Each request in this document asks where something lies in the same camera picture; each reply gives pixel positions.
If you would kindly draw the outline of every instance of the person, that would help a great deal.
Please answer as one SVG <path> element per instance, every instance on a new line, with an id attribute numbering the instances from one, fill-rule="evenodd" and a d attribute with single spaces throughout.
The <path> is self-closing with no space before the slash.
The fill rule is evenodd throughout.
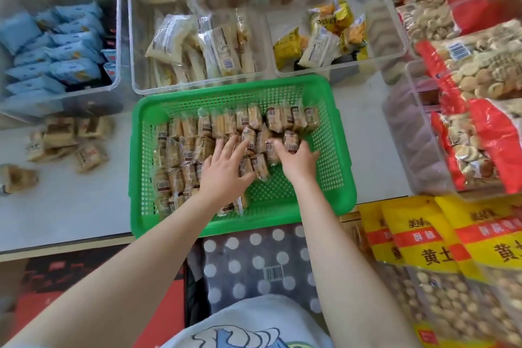
<path id="1" fill-rule="evenodd" d="M 191 246 L 213 216 L 254 181 L 239 177 L 247 141 L 218 140 L 199 193 L 140 239 L 56 299 L 6 345 L 42 348 L 131 347 L 153 316 Z M 319 153 L 296 154 L 276 140 L 292 183 L 330 337 L 291 299 L 245 299 L 193 325 L 166 348 L 344 348 L 419 346 L 371 265 L 343 230 L 316 179 Z"/>

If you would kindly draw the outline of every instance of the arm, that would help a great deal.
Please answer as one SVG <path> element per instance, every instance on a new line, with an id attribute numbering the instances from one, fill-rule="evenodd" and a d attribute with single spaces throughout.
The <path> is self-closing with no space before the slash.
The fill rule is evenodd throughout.
<path id="1" fill-rule="evenodd" d="M 315 179 L 319 153 L 295 154 L 274 142 L 297 195 L 317 294 L 336 347 L 417 347 L 395 299 L 341 226 Z"/>
<path id="2" fill-rule="evenodd" d="M 254 181 L 254 173 L 238 177 L 248 142 L 233 151 L 235 141 L 218 140 L 198 194 L 65 292 L 5 347 L 132 346 L 203 228 Z"/>

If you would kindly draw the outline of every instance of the blue snack package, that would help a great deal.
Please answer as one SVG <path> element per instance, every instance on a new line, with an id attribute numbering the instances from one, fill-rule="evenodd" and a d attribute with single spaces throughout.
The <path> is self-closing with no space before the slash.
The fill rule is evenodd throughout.
<path id="1" fill-rule="evenodd" d="M 6 86 L 6 89 L 13 94 L 22 94 L 24 92 L 34 91 L 35 89 L 44 89 L 53 94 L 65 93 L 65 86 L 62 83 L 51 79 L 45 74 L 35 77 L 34 79 L 9 84 Z"/>
<path id="2" fill-rule="evenodd" d="M 68 22 L 83 18 L 85 14 L 92 14 L 97 18 L 103 16 L 103 11 L 96 2 L 76 4 L 75 6 L 56 6 L 56 11 Z"/>
<path id="3" fill-rule="evenodd" d="M 109 62 L 116 63 L 116 50 L 112 48 L 104 48 L 101 53 Z"/>
<path id="4" fill-rule="evenodd" d="M 53 41 L 59 46 L 65 46 L 66 44 L 83 41 L 93 51 L 96 52 L 100 52 L 101 48 L 103 47 L 103 42 L 101 41 L 100 36 L 98 36 L 96 32 L 80 32 L 65 35 L 52 34 L 51 37 Z"/>
<path id="5" fill-rule="evenodd" d="M 98 65 L 87 58 L 55 62 L 51 65 L 49 71 L 54 77 L 67 85 L 101 78 Z"/>
<path id="6" fill-rule="evenodd" d="M 14 66 L 30 65 L 31 63 L 37 62 L 49 62 L 50 58 L 44 52 L 43 47 L 37 48 L 36 50 L 27 51 L 22 54 L 18 54 L 13 62 Z"/>
<path id="7" fill-rule="evenodd" d="M 40 62 L 32 65 L 17 66 L 5 71 L 5 74 L 19 81 L 26 81 L 49 72 L 51 62 Z"/>
<path id="8" fill-rule="evenodd" d="M 96 32 L 99 35 L 105 34 L 105 29 L 103 29 L 103 25 L 101 24 L 100 20 L 89 13 L 86 13 L 84 17 L 78 20 L 58 25 L 54 31 L 62 34 L 87 31 Z"/>
<path id="9" fill-rule="evenodd" d="M 49 32 L 45 32 L 42 36 L 38 36 L 35 39 L 31 40 L 27 44 L 23 45 L 20 48 L 20 52 L 27 52 L 31 50 L 36 50 L 40 47 L 54 47 L 56 46 L 55 42 L 51 38 L 51 34 Z"/>
<path id="10" fill-rule="evenodd" d="M 55 95 L 44 89 L 35 89 L 6 97 L 2 102 L 2 108 L 30 116 L 44 117 L 64 111 L 60 100 L 39 102 Z"/>
<path id="11" fill-rule="evenodd" d="M 83 41 L 66 44 L 56 48 L 44 48 L 45 54 L 53 61 L 68 61 L 70 59 L 88 58 L 96 63 L 103 63 L 105 60 L 97 52 L 91 50 Z"/>
<path id="12" fill-rule="evenodd" d="M 15 14 L 0 23 L 0 42 L 11 55 L 35 37 L 42 34 L 33 17 L 27 11 Z"/>
<path id="13" fill-rule="evenodd" d="M 62 20 L 52 8 L 48 8 L 47 10 L 41 11 L 35 15 L 35 21 L 43 30 L 53 29 L 62 23 Z"/>
<path id="14" fill-rule="evenodd" d="M 114 83 L 114 80 L 116 80 L 116 64 L 112 62 L 106 62 L 103 64 L 103 68 L 111 78 L 111 81 Z"/>

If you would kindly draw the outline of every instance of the white t-shirt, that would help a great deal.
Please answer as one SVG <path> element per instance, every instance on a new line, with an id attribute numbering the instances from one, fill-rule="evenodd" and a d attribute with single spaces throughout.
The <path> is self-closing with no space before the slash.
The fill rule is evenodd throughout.
<path id="1" fill-rule="evenodd" d="M 284 296 L 242 300 L 168 340 L 162 348 L 334 348 L 308 312 Z"/>

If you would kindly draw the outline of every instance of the green plastic basket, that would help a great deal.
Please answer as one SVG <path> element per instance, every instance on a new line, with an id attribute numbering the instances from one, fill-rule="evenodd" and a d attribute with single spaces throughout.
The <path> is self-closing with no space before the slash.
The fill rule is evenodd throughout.
<path id="1" fill-rule="evenodd" d="M 235 107 L 257 102 L 265 111 L 269 104 L 283 100 L 295 102 L 301 97 L 305 105 L 318 106 L 321 118 L 321 127 L 306 137 L 312 150 L 321 150 L 317 163 L 319 186 L 337 215 L 351 211 L 356 204 L 356 187 L 340 114 L 328 81 L 321 76 L 307 75 L 143 98 L 134 109 L 130 139 L 129 196 L 133 234 L 140 237 L 159 223 L 150 178 L 156 125 L 168 121 L 170 116 L 180 111 L 195 111 L 199 107 Z M 249 187 L 249 207 L 243 216 L 236 213 L 216 216 L 201 236 L 299 222 L 301 216 L 296 194 L 281 166 L 272 167 L 271 175 L 267 183 L 255 181 Z"/>

